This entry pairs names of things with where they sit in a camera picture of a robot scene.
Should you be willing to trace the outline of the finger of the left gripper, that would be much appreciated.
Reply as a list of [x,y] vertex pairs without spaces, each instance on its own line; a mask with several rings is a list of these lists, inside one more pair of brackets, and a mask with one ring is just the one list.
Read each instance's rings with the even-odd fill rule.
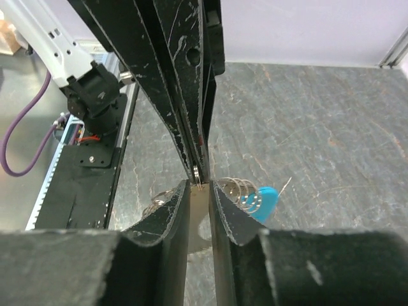
[[187,171],[195,184],[210,180],[208,137],[225,71],[220,1],[154,1],[180,94]]
[[187,176],[180,94],[154,1],[70,1],[109,52],[139,83],[173,138]]

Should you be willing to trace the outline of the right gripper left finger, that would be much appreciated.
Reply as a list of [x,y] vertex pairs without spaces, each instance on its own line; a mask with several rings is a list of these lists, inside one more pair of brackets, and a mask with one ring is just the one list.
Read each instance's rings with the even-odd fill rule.
[[190,184],[126,231],[1,233],[2,305],[182,305]]

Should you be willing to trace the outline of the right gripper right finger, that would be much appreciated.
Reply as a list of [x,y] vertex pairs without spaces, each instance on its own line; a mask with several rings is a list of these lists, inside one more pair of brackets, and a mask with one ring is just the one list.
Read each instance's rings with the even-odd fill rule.
[[389,231],[270,229],[210,183],[218,305],[406,305],[407,242]]

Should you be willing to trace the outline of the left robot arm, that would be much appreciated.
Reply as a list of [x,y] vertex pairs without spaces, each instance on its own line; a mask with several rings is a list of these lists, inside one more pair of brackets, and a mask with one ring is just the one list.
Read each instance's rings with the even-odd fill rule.
[[117,128],[113,102],[136,82],[164,122],[187,176],[210,179],[208,135],[215,78],[224,73],[219,1],[71,1],[103,48],[124,67],[117,78],[80,46],[48,1],[2,1],[1,10],[39,55],[87,130]]

